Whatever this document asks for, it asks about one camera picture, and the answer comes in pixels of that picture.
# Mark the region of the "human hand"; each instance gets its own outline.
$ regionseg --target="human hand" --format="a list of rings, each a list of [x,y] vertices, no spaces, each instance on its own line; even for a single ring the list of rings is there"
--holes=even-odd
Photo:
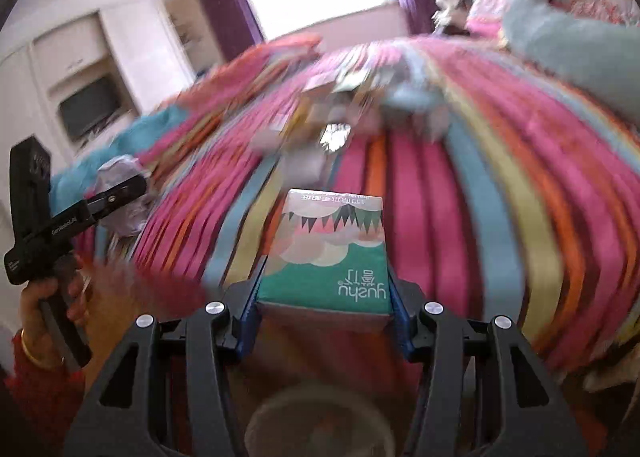
[[[77,327],[86,319],[86,299],[82,289],[84,281],[80,273],[69,283],[67,292],[74,302],[66,311],[66,317]],[[56,349],[53,338],[47,330],[38,303],[52,296],[58,290],[55,278],[30,281],[20,293],[20,320],[22,321],[22,342],[29,354],[45,367],[54,368],[62,364],[62,357]]]

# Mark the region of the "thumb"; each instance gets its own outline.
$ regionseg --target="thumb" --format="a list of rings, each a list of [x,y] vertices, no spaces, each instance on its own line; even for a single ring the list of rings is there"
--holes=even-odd
[[[36,307],[39,300],[52,296],[58,289],[58,281],[54,278],[33,280],[22,290],[20,299],[27,307]]]

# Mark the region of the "gold bracelet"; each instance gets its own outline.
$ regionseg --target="gold bracelet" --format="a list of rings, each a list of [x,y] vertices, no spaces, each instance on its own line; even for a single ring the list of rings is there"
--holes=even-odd
[[[22,352],[24,352],[24,355],[27,356],[27,359],[39,369],[42,369],[44,371],[54,371],[60,368],[65,361],[63,358],[62,361],[60,361],[59,365],[49,365],[48,363],[43,363],[42,361],[38,360],[38,358],[36,358],[29,352],[27,344],[24,342],[24,329],[20,331],[20,342],[22,343]]]

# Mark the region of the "teal plush fabric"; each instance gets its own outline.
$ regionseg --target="teal plush fabric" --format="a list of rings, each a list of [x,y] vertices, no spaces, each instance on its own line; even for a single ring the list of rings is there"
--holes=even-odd
[[[49,205],[51,214],[60,213],[83,198],[95,184],[95,176],[104,163],[116,156],[136,156],[180,125],[189,113],[177,105],[170,105],[159,113],[143,116],[127,130],[117,135],[111,145],[88,154],[73,166],[51,179]]]
[[[640,28],[575,18],[544,0],[511,0],[511,50],[640,126]]]

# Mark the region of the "red sleeve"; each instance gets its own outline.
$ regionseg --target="red sleeve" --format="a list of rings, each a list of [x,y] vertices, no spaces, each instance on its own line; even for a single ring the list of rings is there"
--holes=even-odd
[[[22,350],[20,333],[14,337],[14,357],[15,376],[6,380],[6,386],[43,442],[58,451],[82,403],[82,373],[69,374],[64,367],[37,368]]]

